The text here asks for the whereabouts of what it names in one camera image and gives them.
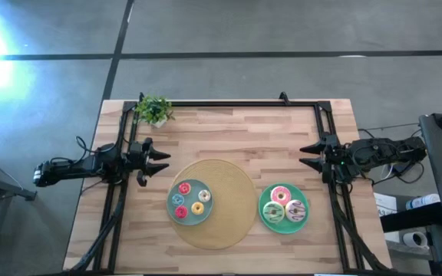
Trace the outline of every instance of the red donut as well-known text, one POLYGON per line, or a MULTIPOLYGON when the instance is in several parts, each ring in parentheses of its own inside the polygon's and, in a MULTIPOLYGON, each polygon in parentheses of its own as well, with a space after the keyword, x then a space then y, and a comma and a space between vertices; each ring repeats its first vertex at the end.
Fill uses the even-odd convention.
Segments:
POLYGON ((188 213, 189 212, 187 210, 187 207, 185 207, 184 205, 180 205, 180 206, 176 207, 176 209, 175 209, 175 215, 179 219, 184 219, 185 217, 187 217, 188 213))
POLYGON ((182 195, 187 195, 190 192, 190 184, 188 182, 184 182, 184 183, 178 185, 178 191, 182 195))

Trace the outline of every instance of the green plate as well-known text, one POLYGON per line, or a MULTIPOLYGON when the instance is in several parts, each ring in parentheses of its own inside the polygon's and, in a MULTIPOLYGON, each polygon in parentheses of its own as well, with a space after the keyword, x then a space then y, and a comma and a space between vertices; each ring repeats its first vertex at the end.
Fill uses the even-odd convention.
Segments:
POLYGON ((209 214, 211 213, 211 210, 213 209, 214 205, 214 197, 213 193, 209 189, 209 186, 204 184, 203 182, 200 182, 196 179, 187 179, 182 180, 178 182, 169 192, 167 196, 167 211, 170 217, 178 224, 181 225, 198 225, 199 223, 205 221, 207 217, 209 217, 209 214), (187 211, 189 212, 186 218, 177 218, 175 215, 175 209, 176 206, 172 203, 172 197, 175 194, 178 194, 178 186, 180 183, 188 182, 190 184, 190 192, 188 195, 184 195, 183 198, 185 202, 183 205, 187 207, 187 211), (201 202, 204 204, 204 213, 201 215, 194 215, 191 211, 192 204, 195 202, 200 202, 199 200, 199 192, 202 190, 208 190, 211 193, 211 200, 208 202, 201 202))
POLYGON ((309 204, 308 204, 308 201, 306 200, 305 195, 303 194, 303 192, 300 189, 298 189, 297 187, 295 187, 291 184, 277 183, 272 186, 269 186, 260 195, 259 215, 260 215, 261 220, 266 224, 266 226, 269 227, 269 229, 273 230, 274 232, 277 232, 279 234, 292 234, 292 233, 299 231, 301 228, 303 228, 303 226, 305 226, 306 222, 308 221, 308 217, 310 215, 310 208, 309 208, 309 204), (284 219, 278 223, 270 223, 269 221, 266 220, 266 218, 264 218, 264 216, 262 215, 262 210, 264 208, 264 205, 267 202, 271 201, 270 200, 270 192, 272 191, 272 189, 274 189, 277 186, 284 186, 284 187, 288 188, 291 193, 291 200, 297 199, 297 200, 303 202, 303 205, 306 208, 306 217, 302 221, 291 222, 286 217, 284 217, 284 219))

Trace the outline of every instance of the gray plate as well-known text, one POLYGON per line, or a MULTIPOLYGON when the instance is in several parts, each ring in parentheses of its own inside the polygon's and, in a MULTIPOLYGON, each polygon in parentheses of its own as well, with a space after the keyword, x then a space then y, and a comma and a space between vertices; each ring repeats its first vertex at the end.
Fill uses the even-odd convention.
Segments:
POLYGON ((183 180, 181 182, 178 182, 168 192, 168 196, 167 196, 168 214, 176 223, 181 224, 181 225, 198 225, 199 223, 205 221, 207 219, 207 217, 209 216, 209 214, 211 213, 211 210, 213 209, 213 205, 214 205, 213 193, 211 192, 209 187, 206 184, 200 182, 199 180, 195 180, 195 179, 187 179, 187 180, 183 180), (184 182, 188 182, 190 184, 189 194, 183 196, 183 199, 184 199, 183 205, 187 208, 187 211, 189 213, 186 218, 177 218, 175 216, 175 209, 177 206, 175 206, 172 203, 172 197, 175 194, 180 194, 178 191, 178 186, 184 182), (204 213, 202 213, 201 215, 194 215, 190 208, 192 207, 192 204, 194 204, 195 202, 200 202, 199 192, 204 189, 208 190, 211 193, 211 200, 209 200, 208 202, 201 202, 204 204, 204 213))

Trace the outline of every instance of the yellow donut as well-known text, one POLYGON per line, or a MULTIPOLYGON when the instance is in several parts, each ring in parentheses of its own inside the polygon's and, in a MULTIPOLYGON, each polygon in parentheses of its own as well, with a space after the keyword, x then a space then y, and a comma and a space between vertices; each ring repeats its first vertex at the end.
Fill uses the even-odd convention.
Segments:
POLYGON ((200 215, 200 214, 204 213, 204 204, 202 204, 200 202, 196 202, 196 203, 192 204, 191 210, 194 215, 200 215))

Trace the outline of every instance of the white pot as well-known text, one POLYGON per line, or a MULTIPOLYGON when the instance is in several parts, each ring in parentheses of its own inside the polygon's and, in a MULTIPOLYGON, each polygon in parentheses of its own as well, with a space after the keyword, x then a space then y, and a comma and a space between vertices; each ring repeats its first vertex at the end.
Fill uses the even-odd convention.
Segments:
POLYGON ((156 128, 160 128, 162 125, 164 125, 167 122, 167 119, 163 119, 161 121, 157 121, 156 123, 152 123, 151 125, 156 127, 156 128))

